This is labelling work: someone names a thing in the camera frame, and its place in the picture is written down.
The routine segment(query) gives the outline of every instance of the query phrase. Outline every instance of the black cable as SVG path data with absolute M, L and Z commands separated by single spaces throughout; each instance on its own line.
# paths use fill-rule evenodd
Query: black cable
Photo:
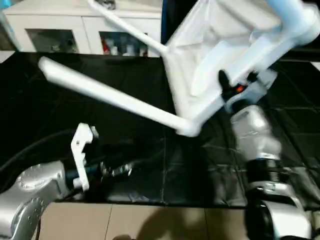
M 50 139 L 59 137 L 60 135 L 64 135 L 64 134 L 69 134 L 69 133 L 74 133 L 74 130 L 71 129 L 67 129 L 67 130 L 63 130 L 54 134 L 51 134 L 49 136 L 46 136 L 34 143 L 32 143 L 31 145 L 27 146 L 26 148 L 22 149 L 20 152 L 18 152 L 17 154 L 15 154 L 13 157 L 11 157 L 5 164 L 3 164 L 0 167 L 0 172 L 2 172 L 4 169 L 6 169 L 10 164 L 12 164 L 13 162 L 15 162 L 16 160 L 18 160 L 21 156 L 23 156 L 26 152 L 30 151 L 31 149 L 47 142 Z
M 36 226 L 35 240 L 39 240 L 41 230 L 41 218 L 39 219 L 38 225 Z

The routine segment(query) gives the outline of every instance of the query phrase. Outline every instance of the cabinet door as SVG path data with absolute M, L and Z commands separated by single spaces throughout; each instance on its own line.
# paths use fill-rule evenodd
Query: cabinet door
M 161 19 L 125 18 L 124 20 L 160 42 Z M 83 17 L 83 22 L 93 54 L 159 57 L 157 52 L 103 17 Z
M 81 16 L 7 15 L 22 52 L 90 54 Z

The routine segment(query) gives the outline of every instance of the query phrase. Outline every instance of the black tablecloth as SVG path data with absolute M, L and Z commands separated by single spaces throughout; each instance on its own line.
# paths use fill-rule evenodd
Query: black tablecloth
M 1 190 L 25 168 L 50 161 L 72 163 L 70 142 L 78 123 L 96 126 L 112 164 L 143 161 L 130 177 L 91 185 L 82 202 L 243 208 L 246 169 L 222 109 L 195 138 L 119 108 L 48 83 L 37 63 L 43 54 L 15 53 L 0 64 Z M 174 113 L 160 58 L 47 54 L 140 100 Z M 279 76 L 263 107 L 302 204 L 320 206 L 320 72 L 309 62 L 278 62 Z

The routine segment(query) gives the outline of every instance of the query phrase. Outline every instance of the white plastic chair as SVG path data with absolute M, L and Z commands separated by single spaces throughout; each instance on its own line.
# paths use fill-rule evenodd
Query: white plastic chair
M 244 83 L 250 72 L 272 83 L 277 75 L 270 65 L 320 33 L 317 6 L 301 0 L 198 0 L 162 45 L 96 1 L 87 1 L 108 21 L 159 52 L 178 116 L 42 58 L 39 66 L 47 79 L 188 137 L 199 134 L 204 122 L 224 105 L 219 70 L 226 71 L 232 86 Z

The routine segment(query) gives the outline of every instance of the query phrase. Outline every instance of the glass cabinet door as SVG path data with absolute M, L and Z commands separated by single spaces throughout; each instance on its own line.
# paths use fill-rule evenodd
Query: glass cabinet door
M 37 52 L 78 53 L 78 47 L 71 30 L 26 29 Z
M 148 57 L 148 47 L 126 32 L 100 31 L 103 54 Z

